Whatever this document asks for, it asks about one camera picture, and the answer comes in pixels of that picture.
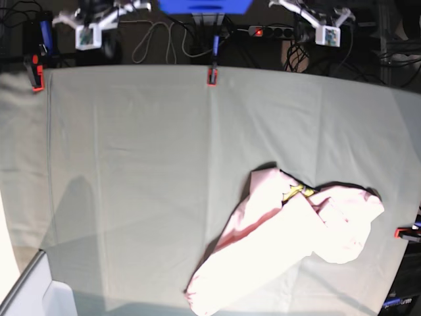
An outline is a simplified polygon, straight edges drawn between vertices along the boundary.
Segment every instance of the light gray tablecloth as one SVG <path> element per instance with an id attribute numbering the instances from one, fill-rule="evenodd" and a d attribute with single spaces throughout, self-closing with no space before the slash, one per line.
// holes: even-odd
<path id="1" fill-rule="evenodd" d="M 37 95 L 24 75 L 0 76 L 0 190 L 14 246 L 46 250 L 80 316 L 191 315 L 182 291 L 205 246 L 249 172 L 276 162 L 311 186 L 375 188 L 385 212 L 357 260 L 312 255 L 220 315 L 375 316 L 406 247 L 393 233 L 421 200 L 421 97 L 234 68 L 210 88 L 206 72 L 60 69 Z"/>

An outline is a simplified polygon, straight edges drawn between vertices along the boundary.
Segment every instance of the electronic equipment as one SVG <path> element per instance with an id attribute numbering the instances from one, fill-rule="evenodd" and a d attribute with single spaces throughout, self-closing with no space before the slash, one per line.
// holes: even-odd
<path id="1" fill-rule="evenodd" d="M 80 51 L 103 47 L 103 32 L 117 29 L 118 19 L 139 9 L 151 10 L 151 4 L 141 0 L 113 3 L 110 0 L 80 0 L 73 13 L 60 12 L 53 25 L 64 23 L 75 30 L 75 46 Z"/>
<path id="2" fill-rule="evenodd" d="M 331 12 L 317 11 L 306 6 L 303 0 L 271 0 L 269 7 L 272 5 L 281 5 L 310 23 L 316 30 L 318 45 L 340 47 L 341 25 L 347 19 L 355 21 L 355 16 L 348 8 L 333 8 Z"/>

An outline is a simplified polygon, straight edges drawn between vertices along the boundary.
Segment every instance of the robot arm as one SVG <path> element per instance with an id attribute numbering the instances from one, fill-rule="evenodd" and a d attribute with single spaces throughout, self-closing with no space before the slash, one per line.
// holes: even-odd
<path id="1" fill-rule="evenodd" d="M 281 5 L 291 12 L 301 15 L 316 30 L 316 44 L 325 46 L 339 47 L 341 45 L 341 25 L 348 19 L 355 20 L 354 14 L 348 8 L 334 9 L 334 13 L 338 16 L 334 21 L 334 25 L 327 25 L 325 18 L 316 18 L 304 6 L 302 0 L 271 0 L 269 7 L 272 5 Z"/>
<path id="2" fill-rule="evenodd" d="M 75 30 L 76 49 L 81 51 L 98 49 L 102 46 L 102 32 L 117 28 L 118 19 L 121 16 L 138 9 L 151 10 L 151 4 L 141 0 L 135 0 L 125 5 L 117 3 L 114 4 L 114 7 L 106 7 L 101 3 L 101 6 L 105 9 L 102 12 L 93 11 L 95 14 L 81 10 L 81 8 L 73 13 L 62 11 L 58 17 L 53 19 L 53 26 L 63 23 L 73 28 Z"/>

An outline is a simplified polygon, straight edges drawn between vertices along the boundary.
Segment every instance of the power strip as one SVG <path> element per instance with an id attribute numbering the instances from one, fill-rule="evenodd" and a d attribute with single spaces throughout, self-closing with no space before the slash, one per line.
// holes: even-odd
<path id="1" fill-rule="evenodd" d="M 252 25 L 249 27 L 249 35 L 254 38 L 278 38 L 281 40 L 293 40 L 294 29 L 283 26 Z"/>

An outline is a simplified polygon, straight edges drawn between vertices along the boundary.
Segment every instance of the pink cloth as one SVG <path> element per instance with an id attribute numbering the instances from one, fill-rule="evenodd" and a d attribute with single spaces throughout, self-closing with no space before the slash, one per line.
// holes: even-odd
<path id="1" fill-rule="evenodd" d="M 216 313 L 313 251 L 330 263 L 359 256 L 370 223 L 384 211 L 380 199 L 343 186 L 311 196 L 301 190 L 290 197 L 291 188 L 299 184 L 279 169 L 251 173 L 249 196 L 233 212 L 214 251 L 187 287 L 194 313 Z"/>

